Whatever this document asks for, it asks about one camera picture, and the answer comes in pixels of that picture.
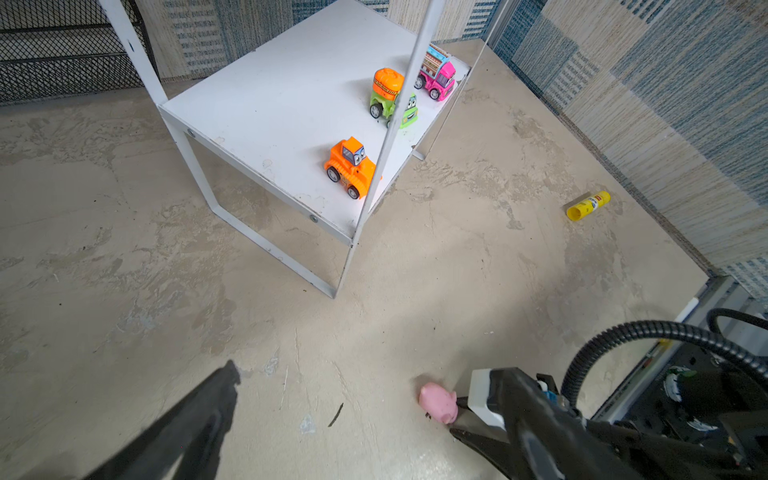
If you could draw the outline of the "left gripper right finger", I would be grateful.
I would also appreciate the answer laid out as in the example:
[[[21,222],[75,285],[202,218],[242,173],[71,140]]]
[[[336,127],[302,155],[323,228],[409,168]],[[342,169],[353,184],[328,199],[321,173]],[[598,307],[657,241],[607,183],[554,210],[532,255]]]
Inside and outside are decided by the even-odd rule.
[[[496,369],[491,397],[504,420],[506,458],[514,479],[639,479],[586,432],[579,420],[546,398],[538,383],[518,368]]]

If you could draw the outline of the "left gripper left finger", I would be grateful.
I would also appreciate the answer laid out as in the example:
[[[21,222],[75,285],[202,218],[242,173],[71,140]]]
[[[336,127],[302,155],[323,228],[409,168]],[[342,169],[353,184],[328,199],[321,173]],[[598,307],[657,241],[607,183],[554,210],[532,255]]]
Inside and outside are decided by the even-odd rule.
[[[240,373],[231,360],[102,465],[88,479],[214,479],[232,428]]]

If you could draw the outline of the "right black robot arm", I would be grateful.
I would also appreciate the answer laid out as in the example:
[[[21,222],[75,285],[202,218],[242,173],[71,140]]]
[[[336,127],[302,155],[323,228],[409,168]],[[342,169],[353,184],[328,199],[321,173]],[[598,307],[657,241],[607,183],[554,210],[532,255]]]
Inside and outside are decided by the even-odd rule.
[[[765,329],[764,318],[715,308],[704,326],[640,320],[590,339],[561,383],[517,368],[476,370],[460,397],[421,389],[425,413],[509,479],[763,479],[767,475],[767,360],[727,339],[721,318]],[[639,340],[697,349],[686,364],[654,375],[645,392],[615,392],[616,413],[589,419],[578,409],[592,367]],[[454,424],[468,410],[500,429],[490,438]]]

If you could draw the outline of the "orange toy car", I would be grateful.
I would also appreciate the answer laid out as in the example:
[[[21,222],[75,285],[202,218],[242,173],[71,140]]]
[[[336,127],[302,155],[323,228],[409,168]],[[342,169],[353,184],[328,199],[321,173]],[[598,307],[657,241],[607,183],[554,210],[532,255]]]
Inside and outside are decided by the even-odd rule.
[[[340,183],[353,200],[365,197],[374,179],[376,164],[368,157],[364,145],[355,137],[343,139],[330,149],[324,164],[327,177]]]

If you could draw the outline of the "green toy car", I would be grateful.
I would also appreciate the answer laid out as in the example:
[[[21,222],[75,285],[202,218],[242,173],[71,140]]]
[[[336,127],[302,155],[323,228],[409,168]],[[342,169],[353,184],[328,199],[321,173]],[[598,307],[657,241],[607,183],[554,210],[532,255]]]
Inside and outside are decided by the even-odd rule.
[[[404,81],[405,77],[391,68],[381,68],[375,72],[369,101],[369,113],[372,118],[384,118],[387,124],[390,124],[391,117],[396,109],[396,101],[403,89]],[[416,122],[417,119],[417,99],[416,95],[412,94],[407,101],[400,128],[408,127]]]

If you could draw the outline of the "pink toy truck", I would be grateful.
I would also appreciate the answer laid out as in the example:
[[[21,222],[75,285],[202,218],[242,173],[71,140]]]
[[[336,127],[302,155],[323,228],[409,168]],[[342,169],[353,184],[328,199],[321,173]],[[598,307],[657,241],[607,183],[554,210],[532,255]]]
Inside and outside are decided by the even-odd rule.
[[[416,78],[415,88],[424,90],[432,100],[442,102],[454,90],[455,75],[456,68],[450,55],[430,44]]]

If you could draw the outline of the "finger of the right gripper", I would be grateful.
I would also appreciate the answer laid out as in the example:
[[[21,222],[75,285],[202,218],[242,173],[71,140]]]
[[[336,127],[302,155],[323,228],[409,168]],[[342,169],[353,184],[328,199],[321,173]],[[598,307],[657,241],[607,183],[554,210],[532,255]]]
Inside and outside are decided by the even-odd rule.
[[[458,417],[468,412],[477,417],[472,411],[461,408],[459,405],[458,409]],[[470,431],[464,427],[453,426],[450,428],[450,433],[456,440],[481,455],[496,467],[507,479],[515,479],[509,456],[510,442],[507,438],[506,430],[489,427],[483,422],[481,431]]]

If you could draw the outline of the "pink pig toy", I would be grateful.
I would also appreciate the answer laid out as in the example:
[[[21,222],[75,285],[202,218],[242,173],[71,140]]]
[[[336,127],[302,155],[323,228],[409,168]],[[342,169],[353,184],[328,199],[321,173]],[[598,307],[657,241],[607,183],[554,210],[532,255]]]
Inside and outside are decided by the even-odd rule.
[[[419,391],[418,403],[425,413],[442,424],[454,423],[458,416],[457,394],[441,385],[428,382]]]

